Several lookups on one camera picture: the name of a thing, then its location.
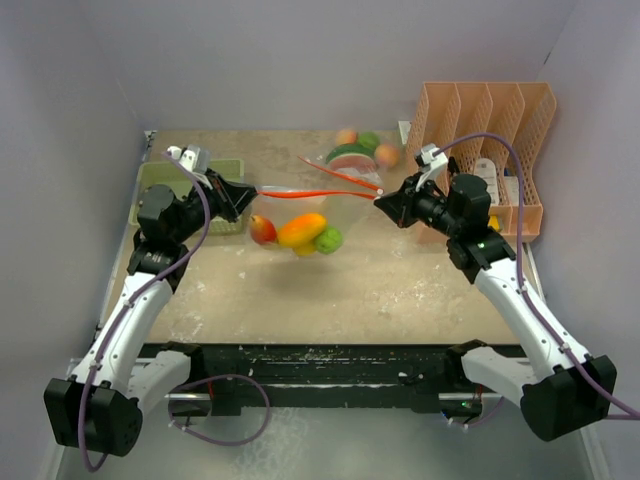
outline white wall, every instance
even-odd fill
[[[144,127],[393,128],[426,80],[534,80],[576,0],[83,0]]]
[[[640,3],[581,0],[542,69],[558,115],[536,181],[536,259],[558,317],[618,367],[640,408]],[[640,425],[601,422],[618,480],[638,478]]]
[[[0,1],[0,477],[32,479],[42,394],[97,323],[143,136],[81,12]]]

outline green basket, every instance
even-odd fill
[[[239,158],[211,160],[209,168],[218,172],[225,180],[231,182],[244,181],[244,161]],[[138,195],[131,206],[131,210],[129,210],[129,225],[140,226],[137,221],[140,198],[147,188],[158,183],[171,188],[177,198],[186,196],[192,187],[191,182],[171,162],[162,161],[142,164],[138,170]],[[236,223],[214,218],[209,225],[209,235],[236,235],[242,233],[245,223],[244,215]]]

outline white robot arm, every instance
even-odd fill
[[[257,196],[252,185],[227,182],[208,169],[206,150],[189,145],[171,147],[167,154],[197,179],[211,218],[235,222]],[[183,242],[203,227],[200,194],[194,188],[177,199],[166,185],[154,185],[143,193],[129,276],[114,312],[69,378],[52,379],[45,390],[47,413],[59,444],[79,446],[78,431],[83,430],[86,449],[124,456],[138,438],[143,415],[190,376],[203,374],[201,351],[183,344],[169,344],[133,374],[151,326],[186,270]],[[144,293],[134,295],[146,285]]]
[[[458,174],[445,195],[434,181],[448,165],[445,154],[428,145],[418,153],[416,162],[419,172],[408,177],[397,192],[377,198],[374,204],[401,228],[422,221],[449,238],[451,261],[496,307],[529,360],[522,364],[472,341],[450,349],[454,380],[485,385],[519,406],[529,427],[543,440],[605,418],[609,401],[587,384],[565,352],[570,350],[608,393],[615,384],[614,365],[606,356],[593,358],[526,278],[523,287],[519,286],[515,253],[488,226],[491,198],[484,180]],[[526,289],[531,303],[562,337],[561,345],[534,315],[521,289]]]

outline clear plastic bag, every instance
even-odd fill
[[[301,190],[263,186],[252,203],[248,233],[262,248],[299,257],[330,255],[375,196],[340,190]]]
[[[333,144],[299,158],[317,168],[360,180],[368,187],[380,187],[379,170],[394,167],[400,160],[400,152],[375,132],[343,129],[336,133]]]

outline red apple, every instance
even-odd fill
[[[249,219],[249,233],[251,238],[258,245],[268,245],[278,241],[276,227],[268,218],[260,215],[251,215]]]

